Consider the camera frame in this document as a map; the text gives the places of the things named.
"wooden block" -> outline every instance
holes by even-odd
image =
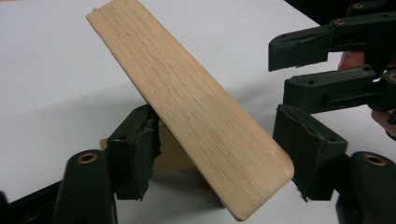
[[[180,143],[172,135],[169,129],[164,125],[161,125],[159,129],[161,155],[155,159],[152,167],[154,173],[195,167],[189,155],[187,155],[186,151],[181,147]],[[107,148],[107,139],[101,139],[99,144],[100,148],[105,150],[105,148]]]
[[[283,149],[138,1],[87,19],[235,219],[292,178]]]

